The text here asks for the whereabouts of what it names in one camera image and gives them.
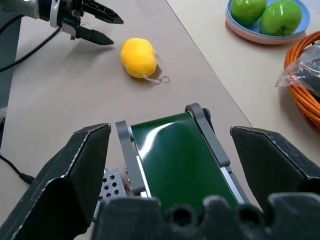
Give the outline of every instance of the yellow plush ball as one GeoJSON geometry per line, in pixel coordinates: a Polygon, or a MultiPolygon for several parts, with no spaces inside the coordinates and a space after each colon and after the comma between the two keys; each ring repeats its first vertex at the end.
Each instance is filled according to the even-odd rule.
{"type": "Polygon", "coordinates": [[[121,49],[121,62],[135,78],[152,75],[157,68],[156,52],[148,40],[130,38],[121,49]]]}

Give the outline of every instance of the robotic arm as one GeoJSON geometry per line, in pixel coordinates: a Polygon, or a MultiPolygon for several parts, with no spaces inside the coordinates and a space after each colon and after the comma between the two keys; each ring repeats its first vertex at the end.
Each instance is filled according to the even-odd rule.
{"type": "Polygon", "coordinates": [[[71,40],[84,39],[98,45],[112,45],[114,41],[103,33],[81,26],[81,17],[87,12],[109,24],[124,21],[112,9],[93,0],[0,0],[6,7],[34,19],[50,22],[71,35],[71,40]]]}

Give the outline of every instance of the clear plastic bag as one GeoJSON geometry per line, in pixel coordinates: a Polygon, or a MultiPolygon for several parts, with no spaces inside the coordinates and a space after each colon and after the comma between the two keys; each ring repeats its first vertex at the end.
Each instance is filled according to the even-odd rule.
{"type": "Polygon", "coordinates": [[[276,87],[304,87],[320,97],[320,42],[306,49],[282,73],[276,87]]]}

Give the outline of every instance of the beige table surface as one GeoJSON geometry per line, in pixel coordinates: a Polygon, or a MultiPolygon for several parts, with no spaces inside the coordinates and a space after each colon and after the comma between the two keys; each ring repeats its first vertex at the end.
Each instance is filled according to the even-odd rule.
{"type": "MultiPolygon", "coordinates": [[[[305,122],[288,89],[275,88],[292,44],[260,45],[234,34],[225,24],[228,0],[167,1],[252,126],[281,133],[320,166],[320,134],[305,122]]],[[[309,10],[307,34],[320,30],[319,13],[309,10]]]]}
{"type": "MultiPolygon", "coordinates": [[[[91,27],[106,33],[113,46],[84,40],[69,41],[60,33],[34,57],[16,69],[10,92],[2,154],[18,169],[36,176],[43,165],[85,126],[109,122],[113,128],[106,166],[125,168],[115,122],[141,123],[184,111],[198,102],[210,109],[218,139],[249,199],[254,197],[229,136],[230,126],[249,126],[201,52],[165,0],[105,0],[124,25],[90,18],[91,27]],[[128,38],[148,39],[161,59],[167,84],[154,85],[128,76],[120,48],[128,38]]],[[[46,38],[52,28],[24,18],[17,57],[46,38]]],[[[27,189],[11,168],[0,161],[0,224],[27,189]]],[[[88,239],[87,233],[79,238],[88,239]]]]}

